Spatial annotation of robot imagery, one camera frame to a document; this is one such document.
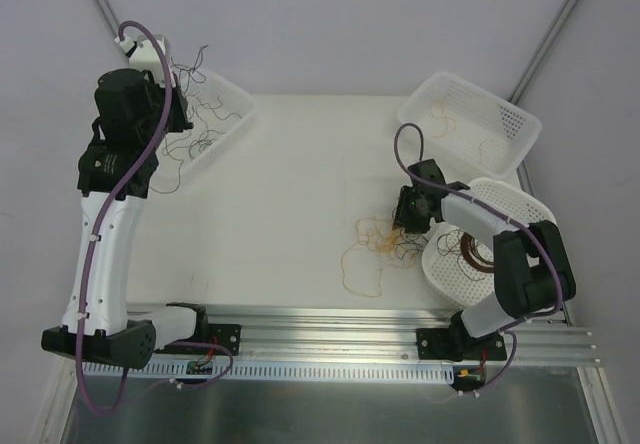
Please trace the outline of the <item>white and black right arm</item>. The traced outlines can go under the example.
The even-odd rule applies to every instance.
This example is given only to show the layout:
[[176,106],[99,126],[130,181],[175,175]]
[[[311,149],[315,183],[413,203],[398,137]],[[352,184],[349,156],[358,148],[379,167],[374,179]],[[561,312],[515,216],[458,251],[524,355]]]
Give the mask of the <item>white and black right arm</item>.
[[495,344],[501,333],[533,316],[550,315],[576,295],[577,285],[558,226],[523,223],[478,198],[461,182],[446,183],[433,159],[407,166],[393,224],[424,234],[432,223],[453,225],[493,254],[494,289],[456,312],[445,328],[418,332],[430,359],[460,362]]

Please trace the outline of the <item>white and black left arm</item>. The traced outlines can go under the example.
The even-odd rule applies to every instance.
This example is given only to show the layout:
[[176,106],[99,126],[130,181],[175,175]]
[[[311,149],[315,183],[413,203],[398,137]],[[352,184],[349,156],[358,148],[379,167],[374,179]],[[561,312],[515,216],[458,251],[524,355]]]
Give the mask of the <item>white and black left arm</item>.
[[43,350],[84,362],[142,369],[152,354],[176,342],[203,351],[210,329],[203,306],[170,303],[131,317],[126,289],[133,237],[158,158],[150,154],[120,186],[157,132],[164,86],[150,71],[117,69],[102,75],[94,93],[99,112],[78,162],[82,242],[69,304],[58,326],[43,332]]

